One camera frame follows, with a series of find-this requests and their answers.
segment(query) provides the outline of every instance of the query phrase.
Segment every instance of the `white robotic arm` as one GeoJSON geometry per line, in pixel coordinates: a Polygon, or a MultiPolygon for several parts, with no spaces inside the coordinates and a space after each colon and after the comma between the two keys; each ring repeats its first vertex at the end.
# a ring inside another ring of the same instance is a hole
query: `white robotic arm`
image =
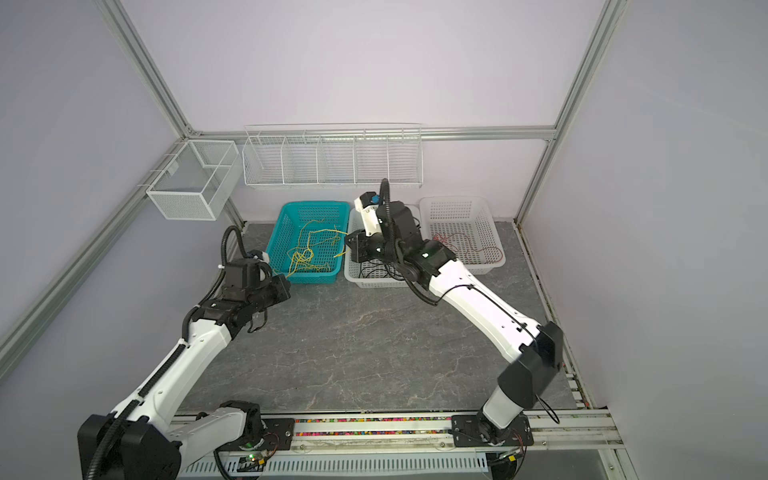
{"type": "MultiPolygon", "coordinates": [[[[392,264],[417,296],[432,305],[444,300],[454,306],[509,362],[488,401],[463,424],[473,430],[462,432],[480,444],[500,445],[509,437],[510,425],[523,409],[533,406],[559,370],[562,333],[555,324],[542,326],[509,306],[440,242],[422,240],[410,210],[402,202],[389,202],[385,180],[381,195],[379,199],[368,192],[356,201],[357,210],[366,218],[366,228],[345,238],[352,259],[362,262],[375,258],[392,264]],[[429,299],[416,284],[437,300],[429,299]]],[[[262,311],[266,315],[268,306],[290,298],[290,283],[282,275],[272,275],[263,261],[268,258],[261,252],[245,253],[235,227],[227,228],[221,254],[219,279],[187,314],[177,345],[110,415],[92,415],[78,431],[83,477],[87,480],[172,479],[223,444],[237,440],[257,447],[264,442],[265,424],[259,406],[247,402],[226,402],[208,416],[170,429],[170,421],[194,383],[252,315],[262,311]],[[232,231],[237,233],[244,257],[237,262],[226,259],[227,238],[232,231]],[[219,286],[221,294],[212,299],[219,286]]]]}
{"type": "Polygon", "coordinates": [[[504,442],[510,435],[511,422],[523,409],[534,406],[561,368],[562,331],[553,323],[541,325],[523,315],[483,285],[448,247],[437,240],[423,240],[410,210],[402,202],[389,200],[386,179],[378,194],[366,192],[355,206],[366,228],[346,236],[352,260],[387,263],[421,300],[430,305],[440,300],[450,303],[509,362],[476,421],[469,422],[477,429],[467,435],[485,443],[504,442]],[[417,285],[436,299],[429,298],[417,285]]]}

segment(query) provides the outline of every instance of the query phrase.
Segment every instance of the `wire mesh basket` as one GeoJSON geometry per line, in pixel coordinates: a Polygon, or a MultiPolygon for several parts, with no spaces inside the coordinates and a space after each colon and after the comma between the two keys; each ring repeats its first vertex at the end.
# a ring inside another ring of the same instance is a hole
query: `wire mesh basket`
{"type": "Polygon", "coordinates": [[[169,220],[216,220],[241,170],[233,141],[189,140],[147,189],[169,220]]]}
{"type": "Polygon", "coordinates": [[[249,132],[243,146],[246,185],[255,188],[421,186],[422,137],[399,130],[249,132]]]}
{"type": "Polygon", "coordinates": [[[422,198],[419,209],[424,238],[440,240],[470,272],[483,275],[504,265],[502,241],[482,198],[422,198]]]}
{"type": "MultiPolygon", "coordinates": [[[[415,205],[406,205],[411,210],[411,215],[419,225],[419,209],[415,205]]],[[[352,209],[349,212],[348,232],[364,228],[360,212],[352,209]]],[[[360,288],[385,288],[392,286],[407,286],[405,282],[392,278],[383,264],[379,262],[353,262],[349,249],[344,256],[344,277],[360,288]]]]}

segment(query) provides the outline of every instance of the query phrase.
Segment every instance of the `mounting plate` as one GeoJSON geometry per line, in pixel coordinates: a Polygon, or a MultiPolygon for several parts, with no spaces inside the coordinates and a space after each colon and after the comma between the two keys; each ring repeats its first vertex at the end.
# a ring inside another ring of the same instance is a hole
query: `mounting plate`
{"type": "MultiPolygon", "coordinates": [[[[451,417],[451,428],[453,430],[453,443],[457,447],[487,447],[488,444],[480,440],[480,431],[478,430],[477,416],[475,415],[454,415],[451,417]]],[[[520,414],[512,423],[509,424],[510,432],[515,431],[523,439],[523,445],[533,445],[533,435],[531,426],[528,423],[528,417],[520,414]]],[[[514,447],[520,445],[518,438],[514,434],[502,443],[503,446],[514,447]]]]}
{"type": "MultiPolygon", "coordinates": [[[[296,424],[296,420],[262,419],[262,421],[264,422],[264,425],[266,425],[266,428],[264,429],[264,443],[260,445],[258,449],[272,451],[275,449],[275,444],[277,444],[278,450],[290,450],[290,444],[293,441],[293,427],[296,424]],[[267,435],[268,433],[274,433],[277,435],[277,439],[275,438],[275,435],[267,435]]],[[[224,452],[247,453],[247,451],[240,449],[239,440],[222,445],[220,450],[224,452]]]]}

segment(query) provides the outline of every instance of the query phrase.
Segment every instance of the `gray marble surface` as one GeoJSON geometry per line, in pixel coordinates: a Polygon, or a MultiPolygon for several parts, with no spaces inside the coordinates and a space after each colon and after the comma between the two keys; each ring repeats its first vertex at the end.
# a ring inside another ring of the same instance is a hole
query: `gray marble surface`
{"type": "MultiPolygon", "coordinates": [[[[496,227],[507,260],[479,279],[546,321],[514,227],[496,227]]],[[[266,249],[272,229],[249,225],[246,250],[266,249]]],[[[180,411],[212,410],[230,399],[272,413],[477,410],[505,367],[491,341],[447,303],[429,306],[403,288],[361,289],[341,272],[335,283],[293,285],[262,330],[244,330],[216,357],[180,411]]],[[[576,406],[562,373],[542,398],[556,409],[576,406]]]]}

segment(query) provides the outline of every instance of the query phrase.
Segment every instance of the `yellow cable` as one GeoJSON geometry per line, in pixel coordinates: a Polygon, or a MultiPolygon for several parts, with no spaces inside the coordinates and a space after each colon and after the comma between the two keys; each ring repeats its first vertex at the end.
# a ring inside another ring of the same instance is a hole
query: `yellow cable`
{"type": "MultiPolygon", "coordinates": [[[[298,249],[301,247],[301,236],[304,234],[304,229],[307,225],[309,225],[312,222],[322,223],[324,220],[310,220],[307,223],[304,224],[304,226],[301,228],[301,231],[299,232],[299,237],[296,241],[297,245],[288,250],[287,255],[291,259],[290,266],[288,267],[288,274],[286,275],[286,278],[293,275],[299,270],[315,270],[315,271],[321,271],[323,269],[330,270],[330,265],[328,263],[325,263],[324,265],[313,265],[311,264],[312,258],[315,257],[315,252],[312,250],[312,247],[316,247],[317,245],[320,245],[321,243],[325,243],[328,241],[336,242],[337,240],[341,240],[341,237],[338,235],[338,233],[344,233],[346,235],[346,232],[342,232],[341,230],[335,230],[331,228],[325,228],[322,230],[314,230],[307,234],[306,236],[306,247],[304,247],[304,250],[299,252],[298,249]],[[313,233],[321,233],[321,232],[334,232],[337,233],[335,237],[326,238],[325,240],[321,240],[317,243],[311,243],[311,238],[313,233]]],[[[344,252],[339,253],[338,255],[335,255],[333,258],[340,257],[344,254],[344,252]]]]}

